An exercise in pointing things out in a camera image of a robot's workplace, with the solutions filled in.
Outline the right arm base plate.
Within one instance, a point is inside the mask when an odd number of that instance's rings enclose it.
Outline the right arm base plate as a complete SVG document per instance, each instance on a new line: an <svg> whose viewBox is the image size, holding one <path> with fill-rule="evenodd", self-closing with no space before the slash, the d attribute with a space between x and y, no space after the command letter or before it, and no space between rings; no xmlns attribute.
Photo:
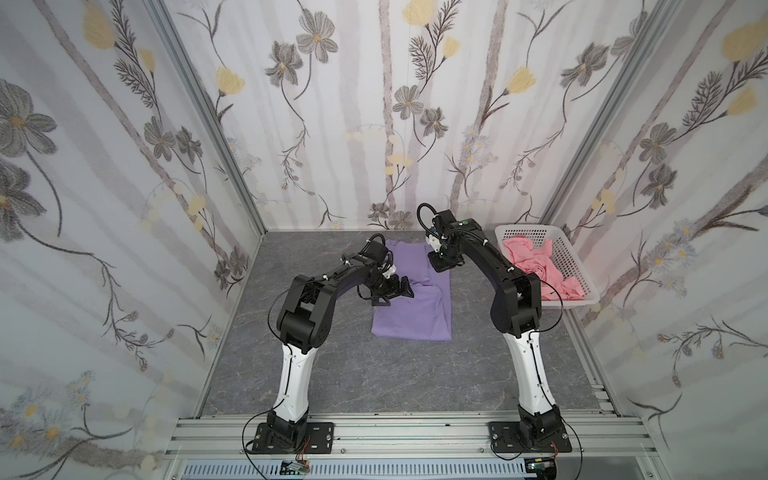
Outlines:
<svg viewBox="0 0 768 480"><path fill-rule="evenodd" d="M532 426L519 421L487 423L492 449L496 453L570 453L573 446L560 423L553 426Z"/></svg>

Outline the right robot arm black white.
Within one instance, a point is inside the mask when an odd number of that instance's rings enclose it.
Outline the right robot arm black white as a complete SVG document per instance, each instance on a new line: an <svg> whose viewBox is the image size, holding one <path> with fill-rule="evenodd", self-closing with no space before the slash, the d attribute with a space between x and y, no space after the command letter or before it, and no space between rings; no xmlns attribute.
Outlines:
<svg viewBox="0 0 768 480"><path fill-rule="evenodd" d="M494 290L490 319L510 350L518 384L518 433L523 451L570 452L571 436L553 399L540 350L541 280L511 263L473 219L458 220L449 210L423 202L416 218L433 248L428 259L437 272L467 259Z"/></svg>

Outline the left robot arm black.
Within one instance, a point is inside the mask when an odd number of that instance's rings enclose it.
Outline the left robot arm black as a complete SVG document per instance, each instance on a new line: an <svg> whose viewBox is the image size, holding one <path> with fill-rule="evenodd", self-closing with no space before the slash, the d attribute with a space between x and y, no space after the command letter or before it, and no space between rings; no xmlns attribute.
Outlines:
<svg viewBox="0 0 768 480"><path fill-rule="evenodd" d="M368 290L361 298L373 307L389 307L394 299L414 296L409 279L396 273L394 255L380 233L369 237L359 252L343 255L334 270L313 277L298 275L285 290L283 306L270 328L282 344L278 396L253 438L242 441L246 454L299 453L311 444L313 364L330 334L338 299L361 287Z"/></svg>

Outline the purple t-shirt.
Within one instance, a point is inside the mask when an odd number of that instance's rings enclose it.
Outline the purple t-shirt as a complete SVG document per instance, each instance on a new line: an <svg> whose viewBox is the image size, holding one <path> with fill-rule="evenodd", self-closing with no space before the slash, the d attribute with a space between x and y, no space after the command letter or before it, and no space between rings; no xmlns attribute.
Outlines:
<svg viewBox="0 0 768 480"><path fill-rule="evenodd" d="M390 306L375 307L371 332L377 337L413 341L452 340L450 272L431 266L425 242L393 241L396 273L407 277L414 297L397 297Z"/></svg>

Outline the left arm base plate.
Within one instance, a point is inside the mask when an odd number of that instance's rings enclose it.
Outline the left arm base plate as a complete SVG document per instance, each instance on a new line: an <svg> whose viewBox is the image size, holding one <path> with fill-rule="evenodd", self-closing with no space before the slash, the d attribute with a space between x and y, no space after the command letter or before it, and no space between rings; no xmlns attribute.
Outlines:
<svg viewBox="0 0 768 480"><path fill-rule="evenodd" d="M256 433L248 439L245 447L249 454L319 454L332 452L335 424L332 422L309 422L287 428L260 423Z"/></svg>

